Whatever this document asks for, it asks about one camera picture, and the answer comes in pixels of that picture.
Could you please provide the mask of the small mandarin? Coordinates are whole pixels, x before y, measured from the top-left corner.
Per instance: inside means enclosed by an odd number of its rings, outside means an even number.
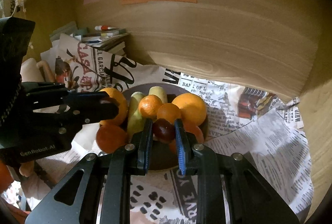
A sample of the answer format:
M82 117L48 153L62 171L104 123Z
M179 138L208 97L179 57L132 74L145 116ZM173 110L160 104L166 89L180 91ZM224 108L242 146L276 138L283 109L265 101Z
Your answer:
M127 117L128 104L124 95L116 88L106 87L100 91L106 92L113 100L116 101L116 105L119 109L118 115L113 119L107 119L100 121L100 125L104 126L106 124L120 126Z
M156 117L174 124L176 119L181 119L181 110L173 103L165 103L158 109Z
M141 99L138 110L143 118L155 120L157 112L163 105L161 99L156 95L148 95Z

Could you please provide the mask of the small dark plum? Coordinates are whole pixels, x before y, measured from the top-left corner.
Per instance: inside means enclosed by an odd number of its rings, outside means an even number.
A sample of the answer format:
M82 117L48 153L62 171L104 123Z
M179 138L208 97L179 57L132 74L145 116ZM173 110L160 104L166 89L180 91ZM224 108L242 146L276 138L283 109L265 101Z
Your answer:
M175 139L175 127L165 119L157 119L153 124L153 134L164 144L169 144Z

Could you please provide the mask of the small mandarin front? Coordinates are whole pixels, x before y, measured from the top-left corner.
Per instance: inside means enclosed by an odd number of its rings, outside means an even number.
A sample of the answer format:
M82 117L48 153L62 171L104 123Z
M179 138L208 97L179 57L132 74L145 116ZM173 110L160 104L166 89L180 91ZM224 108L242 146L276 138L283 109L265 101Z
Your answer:
M158 109L156 117L174 124L176 119L181 119L181 110L173 103L165 103Z

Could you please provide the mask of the large orange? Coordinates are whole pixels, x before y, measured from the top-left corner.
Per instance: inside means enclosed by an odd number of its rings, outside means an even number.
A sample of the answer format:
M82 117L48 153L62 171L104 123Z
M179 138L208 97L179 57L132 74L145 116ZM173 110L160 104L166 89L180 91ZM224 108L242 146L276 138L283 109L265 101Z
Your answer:
M205 121L207 108L200 96L192 93L181 94L174 98L172 104L180 109L184 120L191 121L197 126Z

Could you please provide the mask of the pale yellow cylindrical fruit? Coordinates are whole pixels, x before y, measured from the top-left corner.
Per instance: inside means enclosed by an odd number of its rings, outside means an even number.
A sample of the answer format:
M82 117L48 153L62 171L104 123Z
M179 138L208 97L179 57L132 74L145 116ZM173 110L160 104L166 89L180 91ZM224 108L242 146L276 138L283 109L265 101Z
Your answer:
M163 104L168 103L167 93L161 86L153 86L149 89L149 95L157 96Z

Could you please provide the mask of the dark grey round plate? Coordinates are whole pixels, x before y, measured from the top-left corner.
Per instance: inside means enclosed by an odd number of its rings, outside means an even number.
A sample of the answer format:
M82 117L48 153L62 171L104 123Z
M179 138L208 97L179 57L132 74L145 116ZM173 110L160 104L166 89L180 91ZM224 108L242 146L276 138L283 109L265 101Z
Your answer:
M158 171L178 164L176 116L182 119L185 131L193 133L198 142L204 142L208 132L207 110L203 101L193 97L188 90L173 84L148 83L134 86L123 93L129 111L122 127L130 137L143 130L146 118L140 113L140 102L148 95L155 95L163 102L161 111L152 124L152 153L150 169Z

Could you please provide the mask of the stack of books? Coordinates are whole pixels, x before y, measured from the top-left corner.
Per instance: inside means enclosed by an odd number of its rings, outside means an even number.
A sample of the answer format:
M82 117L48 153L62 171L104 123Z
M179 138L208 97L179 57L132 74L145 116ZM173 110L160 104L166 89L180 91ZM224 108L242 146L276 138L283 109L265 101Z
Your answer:
M50 34L50 41L54 43L60 39L60 34L67 34L74 37L83 44L112 54L125 56L126 39L129 33L125 28L118 28L110 31L90 32L88 28L78 28L77 23L72 21Z

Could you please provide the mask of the orange jacket sleeve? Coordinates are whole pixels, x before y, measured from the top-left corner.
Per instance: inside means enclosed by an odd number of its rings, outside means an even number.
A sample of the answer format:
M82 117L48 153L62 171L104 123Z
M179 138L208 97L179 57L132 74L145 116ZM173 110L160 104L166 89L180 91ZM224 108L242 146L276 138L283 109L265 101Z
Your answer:
M3 162L1 162L0 167L0 184L1 184L1 193L6 191L10 185L13 183L13 178L11 176L11 173L9 169L7 168L7 165L5 165ZM28 212L22 211L12 204L9 204L8 202L5 202L5 206L7 209L9 209L11 215L20 223L25 223L26 217L28 216Z

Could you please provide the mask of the red white marker pen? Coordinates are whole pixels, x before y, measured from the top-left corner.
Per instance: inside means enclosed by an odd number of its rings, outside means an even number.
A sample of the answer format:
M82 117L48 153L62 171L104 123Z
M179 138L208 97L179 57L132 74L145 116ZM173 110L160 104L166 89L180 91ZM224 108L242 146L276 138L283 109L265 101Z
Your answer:
M95 26L96 31L110 31L110 30L115 30L118 29L118 27L112 27L112 26Z

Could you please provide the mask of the printed newspaper cloth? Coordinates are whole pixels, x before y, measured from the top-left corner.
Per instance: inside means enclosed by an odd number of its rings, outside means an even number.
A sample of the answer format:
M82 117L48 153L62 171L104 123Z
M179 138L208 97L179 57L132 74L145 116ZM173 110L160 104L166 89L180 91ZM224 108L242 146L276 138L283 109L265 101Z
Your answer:
M69 65L74 71L71 80L74 81L76 76L81 79L83 66L77 63L77 48L83 48L82 55L91 61L89 69L94 71L88 72L88 77L92 77L92 86L86 87L79 80L79 91L111 86L127 92L130 97L136 91L147 95L152 83L161 83L165 91L168 86L200 96L206 103L208 116L204 143L216 153L227 156L241 153L286 201L300 223L304 223L311 207L314 187L310 177L308 141L302 131L302 117L297 107L298 98L284 104L277 96L268 96L267 92L253 88L200 79L157 65L141 65L131 59L121 63L120 59L127 59L124 54L96 50L64 34L52 43L52 48L41 53L41 59L48 63L53 76L56 76L55 67L64 62L67 69ZM128 78L129 82L119 78L113 78L111 82L104 73L102 67L108 67L106 64L111 63L112 57L114 63L120 63L114 66L113 72ZM245 104L245 112L249 113L249 119L240 115L240 99L247 100L247 97L249 104ZM83 152L101 152L94 140L96 131L96 123L84 126L70 151L40 159L37 163L58 182L83 157ZM197 176L184 177L178 168L166 171L168 168L158 165L160 168L155 169L162 171L151 172L146 179L132 177L134 187L146 187L137 189L139 194L144 194L144 198L137 196L138 203L132 199L132 223L195 223ZM147 207L148 194L156 194L153 191L166 195L166 206L161 211L157 209L156 202L150 202L152 207Z

